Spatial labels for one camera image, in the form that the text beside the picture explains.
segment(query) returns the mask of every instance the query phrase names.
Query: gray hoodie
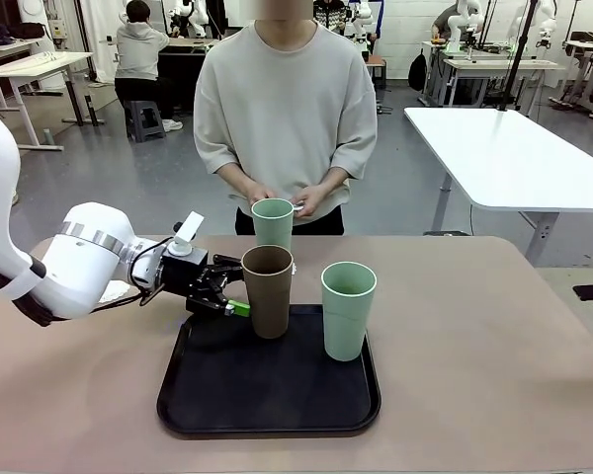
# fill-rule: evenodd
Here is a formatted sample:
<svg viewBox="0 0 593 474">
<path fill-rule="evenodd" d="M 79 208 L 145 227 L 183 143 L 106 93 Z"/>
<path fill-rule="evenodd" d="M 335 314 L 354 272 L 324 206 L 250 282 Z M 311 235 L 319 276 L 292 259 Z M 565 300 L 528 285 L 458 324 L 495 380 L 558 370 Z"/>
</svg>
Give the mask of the gray hoodie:
<svg viewBox="0 0 593 474">
<path fill-rule="evenodd" d="M 117 30 L 117 79 L 158 78 L 158 52 L 169 38 L 146 23 L 127 23 Z"/>
</svg>

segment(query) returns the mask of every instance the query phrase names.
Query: brown cup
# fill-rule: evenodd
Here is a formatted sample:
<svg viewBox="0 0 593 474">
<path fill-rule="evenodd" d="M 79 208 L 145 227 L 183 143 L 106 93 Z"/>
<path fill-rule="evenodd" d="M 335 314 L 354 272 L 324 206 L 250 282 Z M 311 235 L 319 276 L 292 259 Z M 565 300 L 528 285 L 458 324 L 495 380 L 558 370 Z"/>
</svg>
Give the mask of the brown cup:
<svg viewBox="0 0 593 474">
<path fill-rule="evenodd" d="M 254 247 L 241 259 L 250 317 L 260 338 L 277 339 L 288 329 L 293 261 L 290 252 L 276 245 Z"/>
</svg>

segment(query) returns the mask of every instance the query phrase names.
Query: light green plastic cup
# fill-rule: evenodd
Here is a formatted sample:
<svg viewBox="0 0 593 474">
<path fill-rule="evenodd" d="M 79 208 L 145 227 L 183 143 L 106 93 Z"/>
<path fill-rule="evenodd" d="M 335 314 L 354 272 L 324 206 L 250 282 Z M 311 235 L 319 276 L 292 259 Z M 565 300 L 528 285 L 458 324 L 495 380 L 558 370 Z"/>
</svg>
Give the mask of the light green plastic cup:
<svg viewBox="0 0 593 474">
<path fill-rule="evenodd" d="M 378 279 L 362 264 L 339 262 L 320 276 L 323 333 L 327 354 L 343 362 L 360 355 Z"/>
<path fill-rule="evenodd" d="M 285 199 L 269 198 L 251 208 L 257 245 L 278 245 L 290 251 L 293 241 L 295 207 Z"/>
</svg>

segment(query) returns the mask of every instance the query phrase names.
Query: neck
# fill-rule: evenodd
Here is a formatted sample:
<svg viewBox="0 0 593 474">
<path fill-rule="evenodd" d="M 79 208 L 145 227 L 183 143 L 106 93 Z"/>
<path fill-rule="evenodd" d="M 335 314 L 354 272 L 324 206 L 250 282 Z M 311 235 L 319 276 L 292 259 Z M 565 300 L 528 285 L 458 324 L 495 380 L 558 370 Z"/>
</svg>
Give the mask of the neck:
<svg viewBox="0 0 593 474">
<path fill-rule="evenodd" d="M 309 43 L 316 32 L 316 24 L 312 20 L 258 20 L 255 29 L 268 46 L 292 50 Z"/>
</svg>

